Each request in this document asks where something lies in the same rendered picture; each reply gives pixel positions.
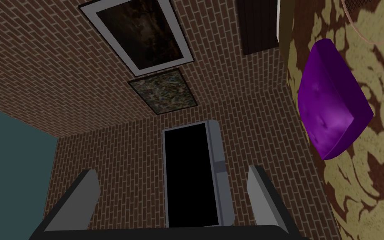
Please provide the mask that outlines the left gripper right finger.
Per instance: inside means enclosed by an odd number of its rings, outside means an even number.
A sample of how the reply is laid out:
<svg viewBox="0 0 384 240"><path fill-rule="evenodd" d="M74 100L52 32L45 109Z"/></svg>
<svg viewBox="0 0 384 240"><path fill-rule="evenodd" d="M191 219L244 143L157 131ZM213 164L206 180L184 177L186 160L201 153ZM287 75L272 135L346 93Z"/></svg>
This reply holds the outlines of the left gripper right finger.
<svg viewBox="0 0 384 240"><path fill-rule="evenodd" d="M294 219L261 166L249 166L247 192L257 225L276 225L288 234L299 234Z"/></svg>

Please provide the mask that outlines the grey-framed black television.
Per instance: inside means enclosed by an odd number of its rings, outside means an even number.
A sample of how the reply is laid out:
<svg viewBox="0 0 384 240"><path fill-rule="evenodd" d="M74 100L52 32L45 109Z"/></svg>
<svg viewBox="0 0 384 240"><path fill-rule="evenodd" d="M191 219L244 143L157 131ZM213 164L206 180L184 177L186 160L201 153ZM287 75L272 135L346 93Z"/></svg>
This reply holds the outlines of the grey-framed black television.
<svg viewBox="0 0 384 240"><path fill-rule="evenodd" d="M219 122L162 132L167 227L231 226L232 194Z"/></svg>

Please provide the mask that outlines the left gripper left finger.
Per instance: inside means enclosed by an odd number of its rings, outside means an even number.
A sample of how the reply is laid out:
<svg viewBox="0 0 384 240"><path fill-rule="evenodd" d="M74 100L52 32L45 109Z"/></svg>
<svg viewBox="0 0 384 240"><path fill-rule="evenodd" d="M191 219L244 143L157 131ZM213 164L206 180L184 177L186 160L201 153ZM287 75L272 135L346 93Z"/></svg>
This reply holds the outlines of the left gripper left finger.
<svg viewBox="0 0 384 240"><path fill-rule="evenodd" d="M84 170L39 225L43 232L86 230L100 195L95 170Z"/></svg>

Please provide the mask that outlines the white-framed dark picture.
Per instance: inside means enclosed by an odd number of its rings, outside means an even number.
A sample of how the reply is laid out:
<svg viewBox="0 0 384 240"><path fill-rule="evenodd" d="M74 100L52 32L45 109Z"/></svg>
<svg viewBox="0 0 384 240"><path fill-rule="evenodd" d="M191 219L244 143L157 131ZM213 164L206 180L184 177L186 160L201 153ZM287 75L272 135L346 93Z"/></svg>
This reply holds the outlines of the white-framed dark picture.
<svg viewBox="0 0 384 240"><path fill-rule="evenodd" d="M78 8L136 77L194 61L171 0L91 0Z"/></svg>

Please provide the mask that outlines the dark wooden door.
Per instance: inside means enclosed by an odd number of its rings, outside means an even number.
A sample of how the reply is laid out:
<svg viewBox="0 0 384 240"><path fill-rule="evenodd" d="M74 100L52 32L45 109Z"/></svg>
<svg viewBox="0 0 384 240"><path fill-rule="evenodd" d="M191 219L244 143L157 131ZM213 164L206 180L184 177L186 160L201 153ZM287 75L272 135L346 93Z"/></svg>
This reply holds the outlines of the dark wooden door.
<svg viewBox="0 0 384 240"><path fill-rule="evenodd" d="M236 0L244 55L279 46L277 0Z"/></svg>

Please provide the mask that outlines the frameless speckled picture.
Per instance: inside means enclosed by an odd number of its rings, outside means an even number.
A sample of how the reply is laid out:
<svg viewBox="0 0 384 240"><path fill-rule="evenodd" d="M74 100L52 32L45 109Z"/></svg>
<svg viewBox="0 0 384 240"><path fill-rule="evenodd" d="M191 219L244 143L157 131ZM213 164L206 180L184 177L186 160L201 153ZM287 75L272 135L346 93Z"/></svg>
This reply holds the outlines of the frameless speckled picture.
<svg viewBox="0 0 384 240"><path fill-rule="evenodd" d="M127 82L156 115L198 106L180 69Z"/></svg>

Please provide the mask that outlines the purple cushion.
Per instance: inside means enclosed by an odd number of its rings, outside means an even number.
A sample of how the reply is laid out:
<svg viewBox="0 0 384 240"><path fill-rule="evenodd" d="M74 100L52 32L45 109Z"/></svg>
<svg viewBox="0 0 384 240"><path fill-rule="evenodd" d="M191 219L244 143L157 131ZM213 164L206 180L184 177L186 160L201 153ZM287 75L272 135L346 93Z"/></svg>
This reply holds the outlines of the purple cushion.
<svg viewBox="0 0 384 240"><path fill-rule="evenodd" d="M305 130L322 160L346 151L374 116L358 82L328 38L312 46L297 103Z"/></svg>

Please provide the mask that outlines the patterned beige brown rug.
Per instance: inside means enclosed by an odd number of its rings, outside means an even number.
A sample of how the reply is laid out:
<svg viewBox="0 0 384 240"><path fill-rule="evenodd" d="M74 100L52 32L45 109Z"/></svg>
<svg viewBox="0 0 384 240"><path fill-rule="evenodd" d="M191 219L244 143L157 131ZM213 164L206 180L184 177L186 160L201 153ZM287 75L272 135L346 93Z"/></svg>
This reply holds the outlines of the patterned beige brown rug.
<svg viewBox="0 0 384 240"><path fill-rule="evenodd" d="M342 240L384 240L384 0L349 11L341 0L296 0L287 62L293 100L314 43L329 38L359 83L374 114L338 157L322 160L310 147Z"/></svg>

